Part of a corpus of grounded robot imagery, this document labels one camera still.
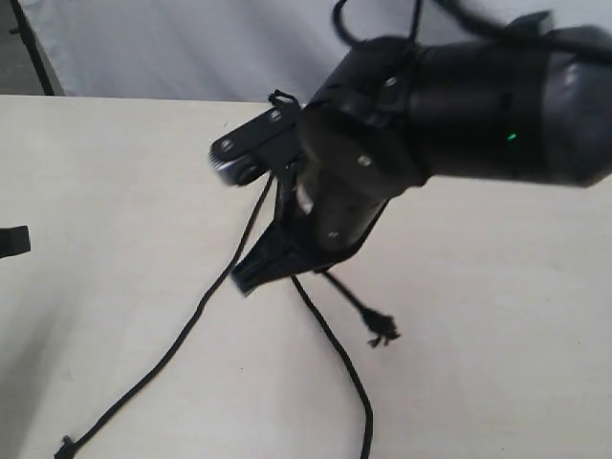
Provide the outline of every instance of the black object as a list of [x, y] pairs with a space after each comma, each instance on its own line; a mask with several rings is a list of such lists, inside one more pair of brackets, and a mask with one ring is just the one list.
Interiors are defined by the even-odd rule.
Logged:
[[386, 203], [433, 175], [590, 186], [610, 173], [612, 69], [554, 49], [599, 57], [612, 35], [553, 30], [548, 12], [501, 30], [506, 41], [433, 47], [344, 31], [353, 48], [306, 107], [276, 93], [212, 145], [230, 185], [267, 170], [280, 183], [273, 222], [232, 272], [244, 294], [350, 258]]
[[0, 258], [31, 250], [28, 227], [0, 228]]
[[32, 27], [30, 27], [30, 23], [28, 22], [28, 19], [26, 18], [21, 5], [19, 4], [19, 0], [11, 0], [11, 6], [17, 20], [17, 27], [15, 29], [11, 29], [10, 33], [11, 35], [19, 34], [21, 36], [21, 41], [28, 50], [30, 61], [34, 66], [36, 76], [38, 77], [38, 81], [40, 81], [40, 86], [42, 86], [45, 96], [54, 96], [55, 91], [53, 85], [51, 84], [49, 74], [47, 73], [45, 64], [42, 60], [40, 52], [38, 51], [38, 47], [36, 46], [36, 37], [34, 36]]

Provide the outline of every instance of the table surface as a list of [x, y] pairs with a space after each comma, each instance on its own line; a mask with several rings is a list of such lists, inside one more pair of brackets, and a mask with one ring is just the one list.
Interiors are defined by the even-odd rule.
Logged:
[[[0, 97], [2, 457], [52, 457], [159, 359], [229, 260], [262, 183], [211, 141], [257, 104]], [[271, 218], [268, 203], [257, 231]], [[373, 459], [612, 456], [612, 180], [434, 179], [387, 209], [339, 276], [395, 316], [372, 350], [305, 275], [375, 410]], [[226, 283], [163, 374], [86, 448], [101, 458], [356, 458], [363, 416], [289, 282]]]

